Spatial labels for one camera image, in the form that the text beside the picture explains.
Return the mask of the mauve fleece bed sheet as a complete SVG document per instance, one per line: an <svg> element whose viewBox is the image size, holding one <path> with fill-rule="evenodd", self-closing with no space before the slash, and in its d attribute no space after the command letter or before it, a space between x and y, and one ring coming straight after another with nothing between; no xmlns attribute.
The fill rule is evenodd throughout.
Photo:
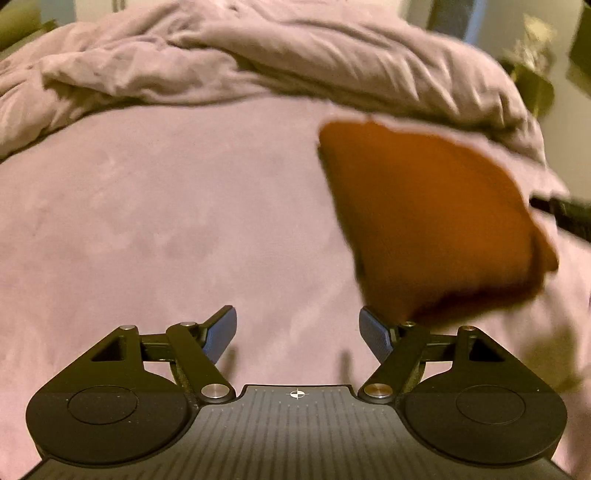
<svg viewBox="0 0 591 480"><path fill-rule="evenodd" d="M360 386L353 254L318 130L366 115L260 96L86 116L1 165L1 475L38 463L29 399L121 325L238 311L219 369L246 384Z"/></svg>

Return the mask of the crumpled mauve blanket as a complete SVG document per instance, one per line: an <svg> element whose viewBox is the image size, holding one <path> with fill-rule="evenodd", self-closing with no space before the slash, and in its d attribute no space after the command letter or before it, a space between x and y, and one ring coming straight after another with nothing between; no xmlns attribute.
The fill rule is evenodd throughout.
<svg viewBox="0 0 591 480"><path fill-rule="evenodd" d="M544 164L541 127L483 51L369 4L160 1L54 29L1 62L1 154L126 101L266 94L476 131Z"/></svg>

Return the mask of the rust orange button-up shirt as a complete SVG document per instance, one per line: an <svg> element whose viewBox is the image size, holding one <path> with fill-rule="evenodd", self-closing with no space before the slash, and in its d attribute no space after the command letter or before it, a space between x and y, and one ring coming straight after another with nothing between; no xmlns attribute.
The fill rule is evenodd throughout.
<svg viewBox="0 0 591 480"><path fill-rule="evenodd" d="M318 133L366 303L441 324L535 297L558 255L509 174L440 135L335 121Z"/></svg>

